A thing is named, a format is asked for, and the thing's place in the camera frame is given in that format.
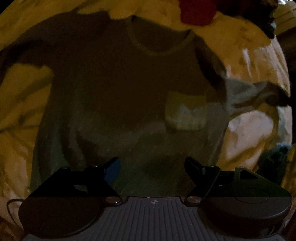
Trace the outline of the dark dotted small shirt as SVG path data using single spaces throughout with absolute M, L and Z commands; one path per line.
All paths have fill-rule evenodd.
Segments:
M 101 11 L 58 14 L 1 51 L 1 114 L 18 100 L 16 125 L 37 130 L 26 191 L 60 167 L 99 172 L 119 158 L 112 185 L 124 194 L 183 195 L 193 157 L 216 165 L 229 122 L 288 104 L 272 82 L 228 77 L 191 30 Z

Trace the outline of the yellow floral bed sheet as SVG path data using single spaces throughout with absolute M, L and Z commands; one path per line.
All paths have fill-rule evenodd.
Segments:
M 75 11 L 91 15 L 105 11 L 112 20 L 138 16 L 161 27 L 177 32 L 191 30 L 202 37 L 221 60 L 228 77 L 247 83 L 268 80 L 290 95 L 282 49 L 276 38 L 253 21 L 264 11 L 272 13 L 277 2 L 215 3 L 217 13 L 212 23 L 198 27 L 181 22 L 179 1 L 14 1 L 1 14 L 1 51 L 27 30 L 58 14 Z M 13 100 L 12 107 L 1 114 L 1 195 L 26 199 L 33 192 L 27 192 L 25 184 L 37 130 L 29 127 L 23 132 L 17 127 L 16 117 L 21 113 L 20 102 Z M 227 171 L 238 165 L 255 168 L 265 150 L 279 142 L 290 144 L 291 141 L 292 109 L 262 105 L 229 122 L 216 165 Z

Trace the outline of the red cloth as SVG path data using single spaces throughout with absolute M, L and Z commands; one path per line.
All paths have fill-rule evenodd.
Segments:
M 180 20 L 185 25 L 210 25 L 217 13 L 217 3 L 211 0 L 180 0 Z

